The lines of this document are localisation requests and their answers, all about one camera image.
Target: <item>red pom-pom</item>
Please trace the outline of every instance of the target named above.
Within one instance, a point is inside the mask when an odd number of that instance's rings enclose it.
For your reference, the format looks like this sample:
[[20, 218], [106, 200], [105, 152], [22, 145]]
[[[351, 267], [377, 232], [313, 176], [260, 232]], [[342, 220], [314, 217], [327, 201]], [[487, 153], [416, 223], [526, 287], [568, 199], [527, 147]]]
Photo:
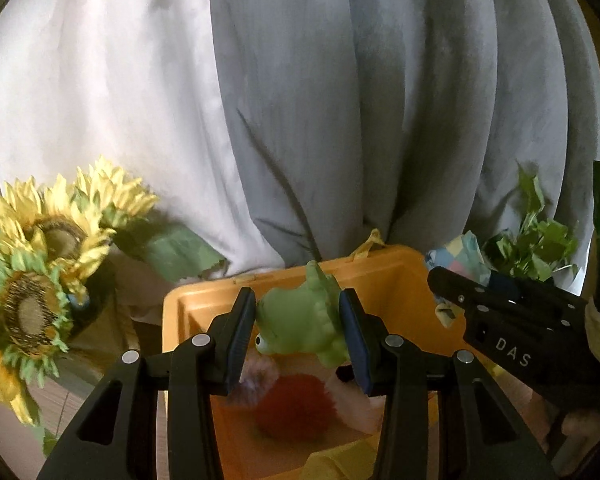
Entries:
[[280, 440], [315, 440], [336, 416], [324, 383], [315, 376], [280, 377], [256, 408], [256, 424]]

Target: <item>sunflower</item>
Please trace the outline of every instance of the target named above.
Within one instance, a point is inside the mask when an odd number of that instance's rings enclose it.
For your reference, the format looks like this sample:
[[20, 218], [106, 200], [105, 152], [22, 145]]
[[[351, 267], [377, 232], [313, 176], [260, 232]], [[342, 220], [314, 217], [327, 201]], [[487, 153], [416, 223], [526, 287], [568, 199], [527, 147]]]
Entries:
[[82, 282], [91, 276], [109, 253], [111, 229], [101, 229], [102, 212], [94, 203], [72, 201], [72, 188], [58, 175], [42, 197], [33, 178], [7, 184], [0, 196], [0, 248], [11, 253], [33, 248], [46, 253], [62, 270], [62, 281], [78, 301], [86, 298]]
[[89, 166], [89, 174], [78, 168], [75, 190], [81, 200], [97, 204], [102, 223], [114, 229], [124, 227], [133, 217], [146, 215], [158, 201], [142, 186], [141, 178], [131, 179], [102, 156]]
[[37, 375], [58, 376], [53, 357], [67, 352], [73, 323], [62, 290], [60, 264], [50, 267], [46, 254], [14, 248], [0, 259], [1, 361], [29, 382]]
[[38, 406], [17, 372], [4, 364], [0, 352], [0, 403], [10, 406], [23, 424], [40, 423]]

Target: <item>green dinosaur toy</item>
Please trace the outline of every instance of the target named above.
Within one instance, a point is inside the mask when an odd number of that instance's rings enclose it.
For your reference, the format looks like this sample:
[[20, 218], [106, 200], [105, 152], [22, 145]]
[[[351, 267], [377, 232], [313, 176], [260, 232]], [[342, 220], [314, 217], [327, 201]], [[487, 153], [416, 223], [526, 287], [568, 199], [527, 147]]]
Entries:
[[256, 348], [261, 354], [316, 354], [326, 368], [349, 360], [338, 302], [340, 286], [320, 266], [306, 264], [306, 281], [298, 288], [272, 288], [258, 302]]

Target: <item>silver screw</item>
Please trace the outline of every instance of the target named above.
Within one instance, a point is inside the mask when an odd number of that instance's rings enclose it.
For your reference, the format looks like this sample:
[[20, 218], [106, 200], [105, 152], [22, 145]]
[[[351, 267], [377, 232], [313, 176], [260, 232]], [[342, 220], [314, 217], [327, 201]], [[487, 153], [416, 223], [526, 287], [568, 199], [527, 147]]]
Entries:
[[456, 357], [458, 358], [458, 361], [466, 365], [474, 362], [474, 355], [468, 350], [459, 351], [458, 354], [456, 354]]
[[211, 342], [211, 338], [207, 334], [198, 334], [191, 339], [193, 346], [206, 346]]
[[398, 346], [402, 346], [404, 343], [404, 339], [401, 336], [395, 334], [389, 334], [385, 340], [388, 346], [392, 346], [393, 348], [398, 348]]
[[135, 350], [127, 350], [122, 354], [122, 362], [126, 365], [135, 363], [140, 358], [140, 354]]

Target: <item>orange bin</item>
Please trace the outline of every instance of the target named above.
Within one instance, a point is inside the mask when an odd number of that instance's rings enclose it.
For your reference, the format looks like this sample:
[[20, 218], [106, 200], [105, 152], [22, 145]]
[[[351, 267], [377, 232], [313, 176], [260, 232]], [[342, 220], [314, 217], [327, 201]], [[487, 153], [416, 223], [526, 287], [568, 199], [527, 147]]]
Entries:
[[[341, 288], [354, 288], [365, 311], [380, 316], [389, 332], [400, 334], [428, 352], [450, 356], [458, 349], [468, 348], [462, 340], [464, 319], [448, 330], [436, 318], [436, 305], [427, 286], [427, 269], [420, 253], [391, 246], [372, 251], [366, 257], [350, 256], [320, 266], [336, 277]], [[204, 332], [215, 316], [231, 310], [243, 286], [251, 287], [259, 299], [270, 288], [295, 288], [303, 282], [304, 267], [294, 267], [179, 287], [164, 300], [162, 350], [171, 351], [185, 339]], [[276, 358], [282, 373], [292, 370], [300, 359], [307, 357]], [[312, 452], [368, 436], [337, 424], [320, 442], [291, 447], [259, 435], [249, 413], [227, 410], [217, 399], [212, 400], [212, 406], [226, 480], [298, 480]]]

